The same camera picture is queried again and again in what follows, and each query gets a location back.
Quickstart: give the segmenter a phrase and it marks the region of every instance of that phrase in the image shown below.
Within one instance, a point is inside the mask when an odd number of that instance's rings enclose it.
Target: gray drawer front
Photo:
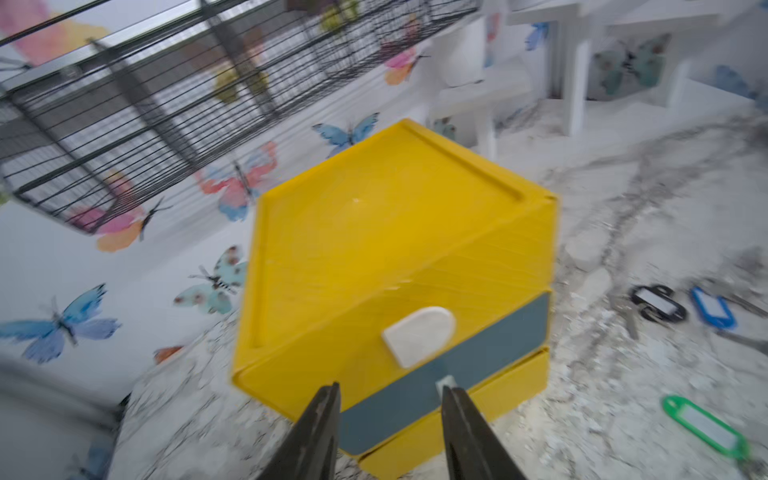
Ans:
[[[440,406],[435,382],[453,375],[469,390],[541,346],[549,293],[516,310],[367,399],[341,412],[339,447],[360,455]]]

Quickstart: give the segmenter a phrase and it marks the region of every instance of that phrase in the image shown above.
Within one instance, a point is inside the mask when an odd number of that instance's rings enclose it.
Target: white marble surface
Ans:
[[[534,127],[515,135],[540,141],[550,134],[541,116],[530,120]],[[690,307],[689,320],[667,328],[638,319],[638,341],[609,301],[631,284],[682,289],[709,275],[733,281],[756,303],[768,295],[768,271],[755,261],[768,262],[768,118],[717,118],[546,164],[526,164],[513,151],[500,157],[561,196],[549,387],[494,424],[527,476],[740,478],[731,461],[663,414],[668,394],[718,415],[768,459],[768,356],[715,336],[683,290],[677,299]],[[600,266],[585,282],[588,274],[563,252],[590,229],[608,235],[594,236],[605,244],[594,246]],[[768,339],[768,319],[733,311],[738,333]],[[290,424],[230,385],[235,318],[136,385],[110,480],[235,480],[265,466]],[[337,478],[367,478],[346,458],[337,467]],[[448,478],[441,457],[408,476]]]

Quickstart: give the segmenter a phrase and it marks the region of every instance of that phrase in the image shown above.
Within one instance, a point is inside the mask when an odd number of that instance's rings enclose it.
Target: wire cage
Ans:
[[[478,10],[481,0],[200,0],[0,99],[21,201],[86,233]]]

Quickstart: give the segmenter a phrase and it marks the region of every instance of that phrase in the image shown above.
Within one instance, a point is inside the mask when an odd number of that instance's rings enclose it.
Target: light blue butterfly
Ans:
[[[24,351],[24,358],[46,363],[58,358],[64,350],[64,337],[77,346],[78,337],[108,339],[121,325],[115,319],[96,319],[101,298],[107,291],[104,284],[91,289],[70,303],[59,315],[54,304],[51,320],[16,320],[0,323],[0,338],[13,338],[16,342],[34,340]]]
[[[634,78],[644,87],[655,87],[664,71],[664,52],[671,35],[664,34],[644,41],[637,52],[606,50],[593,55],[592,61],[600,71],[600,85],[606,94],[615,95],[626,78]]]
[[[104,480],[112,460],[113,448],[106,442],[94,442],[88,449],[88,461],[85,466],[77,464],[74,469],[77,474],[70,475],[67,480]]]
[[[453,124],[450,124],[450,121],[450,117],[435,120],[435,123],[432,124],[432,129],[443,137],[456,141],[456,127],[454,127]]]
[[[531,27],[533,27],[533,31],[525,38],[525,50],[527,51],[539,48],[549,36],[549,24],[547,22],[534,23],[531,24]]]
[[[715,67],[715,87],[741,97],[751,98],[755,101],[756,107],[768,112],[768,94],[750,89],[744,77],[727,65]]]
[[[206,313],[228,313],[232,310],[232,302],[227,293],[236,293],[234,289],[245,284],[248,262],[240,262],[242,257],[240,248],[233,245],[219,257],[213,275],[200,267],[202,275],[190,275],[190,278],[202,278],[208,280],[210,284],[191,286],[176,295],[174,305],[197,305]]]
[[[329,144],[336,145],[336,148],[328,154],[328,158],[331,158],[333,155],[365,140],[373,131],[377,121],[379,121],[379,112],[364,118],[354,130],[350,128],[348,131],[344,131],[328,124],[316,124],[312,126],[312,129],[319,133],[320,137],[328,140]]]

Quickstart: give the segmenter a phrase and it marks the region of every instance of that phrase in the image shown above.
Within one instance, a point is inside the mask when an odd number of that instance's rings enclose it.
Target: stacked drawer unit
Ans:
[[[234,383],[295,421],[339,382],[339,447],[402,475],[443,450],[437,382],[489,421],[546,386],[556,220],[552,193],[400,121],[260,198]],[[406,317],[428,338],[385,341]]]

